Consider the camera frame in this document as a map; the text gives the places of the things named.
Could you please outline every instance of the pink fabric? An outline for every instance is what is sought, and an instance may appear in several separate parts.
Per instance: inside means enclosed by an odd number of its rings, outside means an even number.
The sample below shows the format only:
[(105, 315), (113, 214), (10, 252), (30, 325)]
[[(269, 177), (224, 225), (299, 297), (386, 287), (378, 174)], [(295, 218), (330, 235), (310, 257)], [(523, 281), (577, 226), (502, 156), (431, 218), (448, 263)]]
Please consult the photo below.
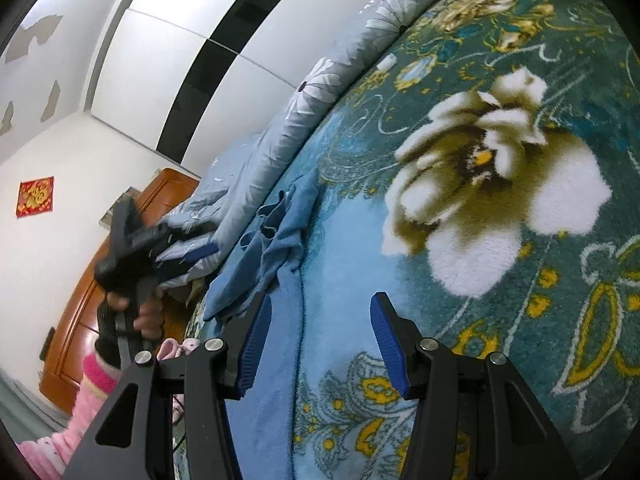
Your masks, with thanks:
[[(179, 345), (175, 339), (167, 339), (158, 351), (158, 359), (171, 359), (183, 354), (190, 354), (200, 342), (197, 339), (186, 339)], [(25, 457), (34, 473), (42, 480), (60, 480), (66, 464), (80, 444), (80, 440), (87, 430), (94, 416), (104, 402), (104, 399), (116, 387), (121, 372), (110, 367), (92, 352), (83, 362), (84, 378), (76, 396), (71, 419), (66, 430), (44, 436), (36, 442), (27, 441), (18, 444), (18, 449)], [(174, 399), (174, 423), (182, 418), (183, 410)]]

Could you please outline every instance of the wooden bed frame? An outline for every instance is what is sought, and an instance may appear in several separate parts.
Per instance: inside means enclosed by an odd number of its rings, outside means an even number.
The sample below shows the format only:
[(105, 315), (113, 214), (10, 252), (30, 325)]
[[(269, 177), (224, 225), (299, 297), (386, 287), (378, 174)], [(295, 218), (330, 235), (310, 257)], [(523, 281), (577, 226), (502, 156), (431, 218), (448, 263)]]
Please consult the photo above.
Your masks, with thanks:
[[(145, 225), (151, 225), (187, 199), (198, 181), (178, 171), (165, 169), (136, 199)], [(108, 250), (107, 239), (95, 253), (80, 277), (58, 323), (47, 352), (40, 392), (64, 412), (71, 413), (82, 380), (82, 360), (93, 348), (98, 336), (96, 310), (105, 297), (94, 279), (94, 265)], [(182, 341), (189, 318), (186, 307), (163, 298), (165, 336)]]

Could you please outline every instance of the wooden headboard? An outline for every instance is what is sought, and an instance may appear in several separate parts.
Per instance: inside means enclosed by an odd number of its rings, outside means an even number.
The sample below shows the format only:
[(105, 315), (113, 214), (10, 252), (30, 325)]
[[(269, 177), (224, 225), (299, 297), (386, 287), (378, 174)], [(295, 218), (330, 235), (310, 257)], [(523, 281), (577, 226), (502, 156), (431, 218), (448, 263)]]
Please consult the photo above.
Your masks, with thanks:
[[(145, 225), (152, 225), (191, 196), (198, 181), (178, 171), (165, 169), (136, 199)], [(105, 293), (94, 279), (94, 265), (106, 256), (107, 239), (80, 277), (66, 304), (51, 341), (40, 380), (40, 391), (64, 412), (71, 413), (82, 380), (82, 360), (98, 337), (96, 310)]]

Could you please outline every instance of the red poster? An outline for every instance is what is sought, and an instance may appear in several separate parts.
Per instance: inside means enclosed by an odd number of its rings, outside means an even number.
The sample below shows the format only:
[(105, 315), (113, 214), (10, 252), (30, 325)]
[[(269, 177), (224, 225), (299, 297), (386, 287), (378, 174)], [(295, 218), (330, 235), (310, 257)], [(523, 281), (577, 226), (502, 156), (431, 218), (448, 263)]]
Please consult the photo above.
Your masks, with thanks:
[(53, 211), (53, 177), (21, 182), (15, 215), (20, 218), (47, 211)]

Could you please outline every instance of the black stripe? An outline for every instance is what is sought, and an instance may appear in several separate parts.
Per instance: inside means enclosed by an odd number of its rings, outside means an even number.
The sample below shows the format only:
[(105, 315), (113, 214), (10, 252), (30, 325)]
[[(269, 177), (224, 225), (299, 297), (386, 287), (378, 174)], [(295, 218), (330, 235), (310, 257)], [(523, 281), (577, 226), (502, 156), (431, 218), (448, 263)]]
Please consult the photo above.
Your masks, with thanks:
[(162, 128), (156, 150), (182, 162), (191, 137), (236, 54), (213, 43), (242, 49), (280, 0), (236, 0), (205, 41), (185, 77)]

